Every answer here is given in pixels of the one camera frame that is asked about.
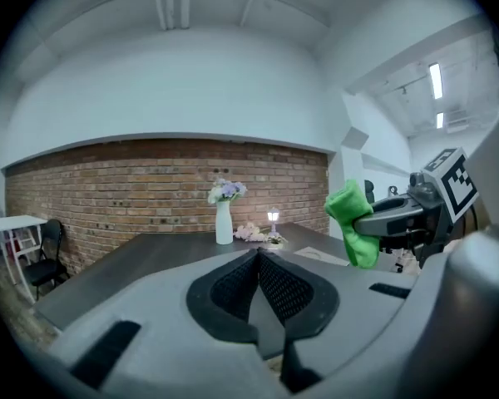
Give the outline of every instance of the white ceiling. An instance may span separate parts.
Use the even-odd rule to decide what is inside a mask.
[[[248,0],[191,0],[190,27],[238,25]],[[246,27],[314,48],[341,0],[254,0]],[[175,0],[179,26],[180,0]],[[61,57],[128,31],[159,30],[154,0],[39,0],[12,35],[2,67],[30,83]]]
[[[428,67],[439,63],[443,97],[435,100]],[[492,32],[485,31],[426,55],[394,72],[368,93],[407,136],[436,129],[436,114],[446,130],[487,127],[499,112],[499,68]]]
[[[190,27],[237,26],[247,1],[191,0]],[[245,27],[313,50],[328,35],[331,20],[343,30],[358,21],[363,8],[355,2],[364,0],[254,0]],[[175,0],[176,27],[179,18],[180,0]],[[21,84],[29,84],[63,57],[95,41],[137,30],[159,31],[154,0],[39,0],[12,36],[2,68]],[[434,62],[441,66],[444,90],[437,101],[428,75]],[[448,126],[488,126],[499,111],[499,70],[491,33],[422,57],[366,92],[406,136],[433,130],[441,111]]]

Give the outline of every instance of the fluorescent light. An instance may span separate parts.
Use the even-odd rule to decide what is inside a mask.
[[[443,112],[436,114],[436,128],[441,129],[443,127]]]
[[[432,89],[434,90],[434,99],[440,99],[443,96],[442,91],[442,74],[440,73],[440,66],[435,63],[429,67],[432,79]]]

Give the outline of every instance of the green cloth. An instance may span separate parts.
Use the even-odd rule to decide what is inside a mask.
[[[342,190],[331,194],[325,200],[325,212],[335,219],[343,233],[343,242],[353,266],[372,268],[379,256],[379,238],[357,234],[353,221],[366,214],[372,214],[373,208],[366,200],[355,180],[347,180]]]

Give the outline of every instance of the flower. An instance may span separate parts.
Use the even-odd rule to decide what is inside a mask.
[[[226,179],[218,178],[215,180],[212,189],[210,190],[207,202],[216,204],[221,201],[237,200],[244,196],[247,189],[240,182],[231,182]]]
[[[260,232],[258,226],[248,222],[246,226],[239,226],[237,230],[233,233],[233,236],[238,239],[243,239],[246,242],[259,242],[259,243],[272,243],[281,244],[287,242],[280,234],[265,234]]]
[[[220,188],[219,186],[215,186],[212,190],[210,190],[207,202],[209,204],[215,204],[218,201],[220,201],[221,197],[222,197],[222,188]]]
[[[236,191],[240,193],[241,195],[244,195],[246,193],[246,187],[242,185],[240,182],[234,182],[233,185],[235,185]]]

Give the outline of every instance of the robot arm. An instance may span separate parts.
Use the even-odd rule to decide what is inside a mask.
[[[406,194],[373,204],[373,214],[354,223],[360,234],[378,236],[381,249],[410,249],[420,267],[443,251],[454,224],[478,197],[463,167],[462,149],[443,150],[410,175]]]

